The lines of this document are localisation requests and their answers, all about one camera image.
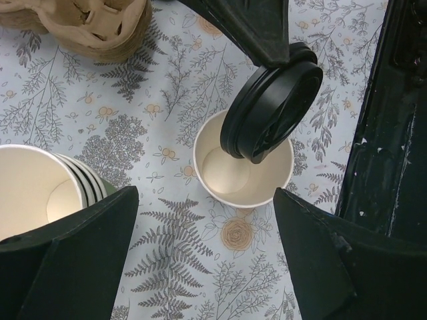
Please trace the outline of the green paper coffee cup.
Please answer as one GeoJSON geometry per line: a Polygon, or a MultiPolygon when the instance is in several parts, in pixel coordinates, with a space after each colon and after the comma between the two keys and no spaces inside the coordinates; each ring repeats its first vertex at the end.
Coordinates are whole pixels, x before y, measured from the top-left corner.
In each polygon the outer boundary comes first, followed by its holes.
{"type": "Polygon", "coordinates": [[[260,164],[236,159],[220,146],[227,111],[212,115],[193,144],[193,164],[203,188],[218,201],[241,209],[269,203],[277,188],[288,186],[294,170],[294,148],[286,139],[260,164]]]}

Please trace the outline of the black plastic cup lid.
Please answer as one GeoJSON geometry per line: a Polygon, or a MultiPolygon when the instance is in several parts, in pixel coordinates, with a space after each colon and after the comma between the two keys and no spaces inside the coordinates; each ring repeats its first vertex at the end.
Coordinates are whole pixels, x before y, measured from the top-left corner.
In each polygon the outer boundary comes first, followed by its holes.
{"type": "Polygon", "coordinates": [[[322,79],[316,54],[304,43],[292,43],[289,63],[259,67],[234,99],[220,133],[222,150],[261,163],[304,118],[322,79]]]}

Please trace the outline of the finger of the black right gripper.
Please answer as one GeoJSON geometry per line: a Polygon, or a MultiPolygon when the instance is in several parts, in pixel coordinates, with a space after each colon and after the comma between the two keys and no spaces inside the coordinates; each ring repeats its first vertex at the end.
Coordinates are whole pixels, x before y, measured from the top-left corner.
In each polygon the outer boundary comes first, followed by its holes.
{"type": "Polygon", "coordinates": [[[218,28],[256,66],[290,60],[288,0],[181,0],[218,28]]]}

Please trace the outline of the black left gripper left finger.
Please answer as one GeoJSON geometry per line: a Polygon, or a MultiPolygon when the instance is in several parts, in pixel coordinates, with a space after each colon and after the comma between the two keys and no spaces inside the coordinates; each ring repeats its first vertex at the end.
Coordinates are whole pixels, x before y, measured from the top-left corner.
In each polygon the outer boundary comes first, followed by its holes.
{"type": "Polygon", "coordinates": [[[1,241],[2,319],[109,319],[139,195],[96,204],[1,241]]]}

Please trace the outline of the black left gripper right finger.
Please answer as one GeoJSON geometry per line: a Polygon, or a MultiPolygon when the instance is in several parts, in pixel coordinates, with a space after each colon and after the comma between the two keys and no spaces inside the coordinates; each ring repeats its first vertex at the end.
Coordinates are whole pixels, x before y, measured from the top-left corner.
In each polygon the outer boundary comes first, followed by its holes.
{"type": "Polygon", "coordinates": [[[278,188],[274,210],[303,319],[425,319],[426,247],[278,188]]]}

